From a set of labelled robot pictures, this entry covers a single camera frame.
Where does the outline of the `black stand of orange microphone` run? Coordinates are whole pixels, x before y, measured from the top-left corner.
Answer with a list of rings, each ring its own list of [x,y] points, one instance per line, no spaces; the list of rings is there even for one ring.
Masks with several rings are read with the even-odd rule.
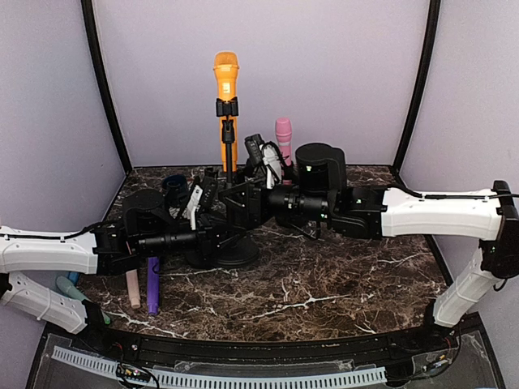
[[[221,143],[223,147],[222,164],[225,175],[225,189],[235,185],[233,158],[236,145],[236,119],[238,117],[238,98],[236,96],[227,99],[216,99],[216,116],[220,119]],[[230,243],[224,253],[218,258],[217,263],[222,267],[240,267],[257,260],[260,255],[258,246],[245,234],[238,232],[233,235],[234,241]]]

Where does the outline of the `black stand of blue microphone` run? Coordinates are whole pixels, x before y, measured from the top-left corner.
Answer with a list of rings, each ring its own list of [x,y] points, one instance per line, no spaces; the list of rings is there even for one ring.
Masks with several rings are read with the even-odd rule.
[[[212,179],[218,179],[219,178],[219,169],[217,167],[206,167],[204,169],[204,176],[209,177]]]

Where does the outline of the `purple microphone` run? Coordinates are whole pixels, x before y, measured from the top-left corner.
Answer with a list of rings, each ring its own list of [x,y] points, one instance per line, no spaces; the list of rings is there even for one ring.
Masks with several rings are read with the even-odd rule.
[[[160,259],[148,258],[147,307],[150,315],[158,315],[160,296]]]

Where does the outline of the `pink microphone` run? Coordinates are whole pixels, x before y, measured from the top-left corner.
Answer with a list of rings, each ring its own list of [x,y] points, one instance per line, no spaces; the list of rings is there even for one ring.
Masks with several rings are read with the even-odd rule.
[[[278,147],[283,156],[283,161],[287,166],[292,165],[292,125],[288,118],[278,118],[275,123],[275,134],[277,137]]]

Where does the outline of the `beige microphone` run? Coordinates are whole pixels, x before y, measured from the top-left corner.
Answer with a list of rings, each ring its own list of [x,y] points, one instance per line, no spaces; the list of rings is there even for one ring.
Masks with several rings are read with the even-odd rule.
[[[139,278],[137,270],[131,270],[126,273],[128,298],[132,309],[141,307]]]

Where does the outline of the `orange microphone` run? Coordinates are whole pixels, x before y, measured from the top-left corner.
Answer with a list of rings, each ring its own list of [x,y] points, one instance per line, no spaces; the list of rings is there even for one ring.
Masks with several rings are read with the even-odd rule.
[[[237,97],[236,85],[239,70],[237,54],[232,51],[223,51],[217,53],[214,60],[213,70],[217,80],[217,98],[220,98],[223,101],[228,101]],[[234,120],[234,143],[232,144],[232,171],[234,173],[237,171],[238,158],[238,117],[229,116],[229,119]],[[225,120],[225,116],[219,118],[219,120],[219,138],[221,141],[221,128],[223,121]],[[224,172],[226,173],[227,160],[225,154],[225,144],[223,141],[221,141],[221,160]]]

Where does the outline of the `blue microphone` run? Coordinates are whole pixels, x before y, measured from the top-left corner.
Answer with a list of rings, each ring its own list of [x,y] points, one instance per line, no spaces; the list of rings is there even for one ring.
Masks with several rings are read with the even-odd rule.
[[[77,285],[79,281],[79,273],[70,271],[68,273],[68,279],[72,282],[73,285]]]

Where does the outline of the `green microphone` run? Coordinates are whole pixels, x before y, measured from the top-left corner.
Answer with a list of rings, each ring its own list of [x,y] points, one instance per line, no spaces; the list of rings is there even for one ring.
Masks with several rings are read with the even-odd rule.
[[[78,301],[88,301],[91,302],[91,300],[86,297],[82,292],[80,292],[76,286],[73,284],[71,280],[69,280],[65,276],[58,276],[56,279],[56,286],[58,290],[65,296],[75,299]]]

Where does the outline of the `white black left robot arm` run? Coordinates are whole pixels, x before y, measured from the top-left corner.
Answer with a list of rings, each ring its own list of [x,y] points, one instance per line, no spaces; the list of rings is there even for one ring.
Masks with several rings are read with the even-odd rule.
[[[1,303],[53,323],[82,338],[97,353],[114,347],[98,304],[63,297],[29,279],[26,271],[74,271],[116,276],[143,260],[179,253],[193,267],[239,267],[257,259],[244,229],[213,212],[171,216],[164,195],[139,190],[122,202],[122,216],[75,233],[29,232],[1,227]]]

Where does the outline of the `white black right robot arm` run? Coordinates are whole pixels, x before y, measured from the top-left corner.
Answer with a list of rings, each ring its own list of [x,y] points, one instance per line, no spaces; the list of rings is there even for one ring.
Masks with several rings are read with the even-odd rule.
[[[297,177],[277,183],[275,156],[249,146],[253,165],[267,168],[265,180],[248,180],[219,194],[229,216],[254,229],[273,216],[324,223],[358,239],[401,235],[452,235],[479,240],[463,272],[427,308],[428,322],[414,334],[414,345],[430,352],[445,337],[445,327],[461,317],[501,280],[518,275],[517,195],[505,181],[491,189],[418,193],[404,186],[348,186],[345,153],[325,143],[308,143],[295,152]]]

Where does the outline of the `dark blue mug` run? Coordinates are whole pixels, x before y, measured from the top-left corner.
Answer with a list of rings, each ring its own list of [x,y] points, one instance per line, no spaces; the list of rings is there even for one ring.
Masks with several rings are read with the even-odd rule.
[[[166,177],[161,183],[165,197],[179,200],[188,194],[187,178],[183,174],[174,174]]]

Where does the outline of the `black front rail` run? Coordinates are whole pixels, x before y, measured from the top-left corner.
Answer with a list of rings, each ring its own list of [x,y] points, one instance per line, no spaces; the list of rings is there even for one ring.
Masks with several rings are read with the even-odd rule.
[[[183,362],[214,365],[275,366],[350,363],[387,366],[397,375],[414,375],[420,357],[433,362],[444,356],[455,362],[465,350],[463,326],[441,330],[414,327],[370,336],[295,342],[185,340],[116,329],[94,328],[74,336],[53,324],[45,326],[40,354],[53,345],[146,368],[173,368]]]

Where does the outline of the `black left corner post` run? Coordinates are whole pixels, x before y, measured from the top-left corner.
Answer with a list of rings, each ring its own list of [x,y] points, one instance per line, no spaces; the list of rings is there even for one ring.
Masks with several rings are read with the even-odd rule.
[[[118,116],[109,87],[103,55],[101,52],[101,43],[97,31],[96,17],[94,15],[94,4],[91,0],[81,0],[80,5],[84,20],[84,31],[87,37],[92,68],[94,70],[101,103],[118,154],[118,159],[121,162],[124,173],[128,175],[133,170],[133,166],[122,136],[122,130],[118,122]]]

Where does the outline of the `black corner post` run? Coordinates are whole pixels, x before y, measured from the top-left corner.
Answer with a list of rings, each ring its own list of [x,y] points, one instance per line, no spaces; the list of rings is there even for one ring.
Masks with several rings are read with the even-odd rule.
[[[94,4],[91,0],[81,0],[80,5],[84,20],[84,31],[87,37],[92,68],[94,70],[101,103],[118,154],[118,159],[121,162],[124,173],[128,175],[133,170],[133,166],[122,136],[122,130],[118,122],[118,116],[109,87],[103,55],[101,52],[101,43],[97,31],[96,17],[94,15]]]
[[[435,46],[435,37],[440,19],[441,2],[441,0],[429,1],[426,28],[424,32],[422,51],[418,62],[418,70],[414,82],[413,93],[410,99],[410,105],[406,114],[397,152],[391,166],[394,177],[400,176],[401,169],[405,162],[405,158],[414,133],[414,128],[418,119],[418,113],[421,107]]]

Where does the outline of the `black right corner post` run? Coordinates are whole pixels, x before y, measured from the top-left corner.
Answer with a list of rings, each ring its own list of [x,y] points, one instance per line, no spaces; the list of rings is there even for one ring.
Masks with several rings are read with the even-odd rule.
[[[400,176],[401,169],[405,162],[405,158],[414,133],[414,128],[418,119],[418,113],[421,107],[435,46],[435,37],[440,19],[441,2],[441,0],[429,1],[426,28],[424,32],[422,51],[418,62],[418,70],[414,82],[413,93],[410,99],[410,105],[406,114],[397,152],[391,166],[394,177]]]

